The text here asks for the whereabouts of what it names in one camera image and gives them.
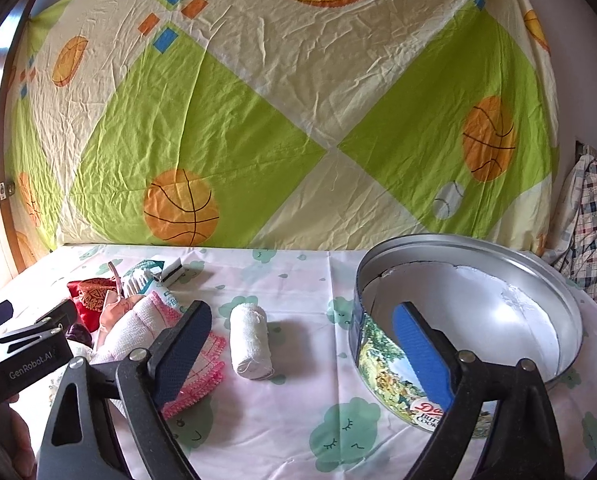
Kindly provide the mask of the person's left hand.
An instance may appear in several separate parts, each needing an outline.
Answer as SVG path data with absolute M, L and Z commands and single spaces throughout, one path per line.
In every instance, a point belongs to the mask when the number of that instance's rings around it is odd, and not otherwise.
M 16 473 L 25 480 L 37 478 L 37 462 L 32 444 L 30 443 L 29 428 L 22 416 L 13 408 L 10 409 L 11 429 L 15 442 L 12 464 Z

